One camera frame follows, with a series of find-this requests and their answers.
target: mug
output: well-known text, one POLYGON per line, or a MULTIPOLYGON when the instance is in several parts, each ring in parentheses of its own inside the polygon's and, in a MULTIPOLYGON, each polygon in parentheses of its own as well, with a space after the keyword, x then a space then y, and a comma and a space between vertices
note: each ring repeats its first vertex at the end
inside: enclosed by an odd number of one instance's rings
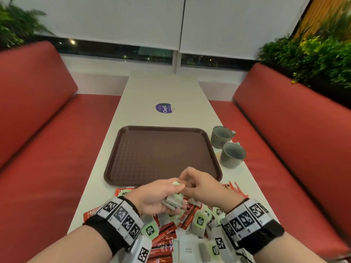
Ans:
POLYGON ((212 129, 211 144, 215 148, 222 149, 224 144, 229 142, 234 136, 235 131, 231 131, 223 126, 215 126, 212 129))
POLYGON ((246 151, 240 143, 226 143, 223 146, 222 153, 219 158, 219 162, 227 168, 236 168, 246 158, 246 151))

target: tray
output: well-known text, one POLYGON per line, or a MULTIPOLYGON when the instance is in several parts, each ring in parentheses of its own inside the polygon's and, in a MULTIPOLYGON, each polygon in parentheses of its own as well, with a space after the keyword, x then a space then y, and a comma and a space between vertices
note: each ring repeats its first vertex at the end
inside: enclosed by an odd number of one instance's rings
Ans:
POLYGON ((125 126, 117 134, 104 179, 113 186, 140 186, 179 177, 188 166, 208 172, 217 181, 222 179, 204 130, 125 126))

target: person's right hand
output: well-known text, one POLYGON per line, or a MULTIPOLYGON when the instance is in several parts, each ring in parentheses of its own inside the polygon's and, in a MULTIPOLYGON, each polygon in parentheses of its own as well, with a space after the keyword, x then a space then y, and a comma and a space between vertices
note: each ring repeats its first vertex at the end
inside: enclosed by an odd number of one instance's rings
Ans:
POLYGON ((179 180, 187 181, 181 193, 200 201, 210 207, 217 207, 225 213, 230 212, 244 197, 225 188, 207 172, 188 167, 180 175, 179 180))

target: hand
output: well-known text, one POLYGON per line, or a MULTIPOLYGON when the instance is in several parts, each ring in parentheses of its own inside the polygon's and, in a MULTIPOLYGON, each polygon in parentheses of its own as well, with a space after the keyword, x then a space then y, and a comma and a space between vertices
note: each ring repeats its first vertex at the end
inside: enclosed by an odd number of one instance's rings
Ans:
POLYGON ((136 206, 140 216, 154 215, 162 212, 176 215, 179 214, 180 209, 177 208, 175 211, 171 211, 161 204, 162 199, 165 199, 169 195, 179 193, 184 189, 184 183, 175 186, 172 184, 173 182, 180 183, 178 178, 157 180, 130 191, 125 194, 124 197, 129 199, 136 206))
POLYGON ((187 181, 187 187, 182 190, 182 194, 210 207, 220 208, 224 213, 230 212, 244 200, 243 196, 225 188, 207 172, 192 167, 186 168, 179 180, 187 181))

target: table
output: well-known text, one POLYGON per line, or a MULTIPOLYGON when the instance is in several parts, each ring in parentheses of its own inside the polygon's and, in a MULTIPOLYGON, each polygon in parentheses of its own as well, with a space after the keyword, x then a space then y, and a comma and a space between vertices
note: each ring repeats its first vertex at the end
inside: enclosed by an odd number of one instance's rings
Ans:
MULTIPOLYGON (((103 173, 118 130, 126 125, 200 128, 210 137, 212 128, 222 123, 194 78, 168 74, 132 73, 68 233, 82 225, 84 212, 102 205, 113 197, 116 187, 104 181, 103 173), (159 103, 171 104, 174 111, 168 114, 158 112, 156 105, 159 103)), ((214 149, 214 151, 219 154, 221 150, 214 149)), ((237 182, 245 194, 260 201, 274 215, 244 162, 235 170, 223 166, 221 168, 222 183, 237 182)))

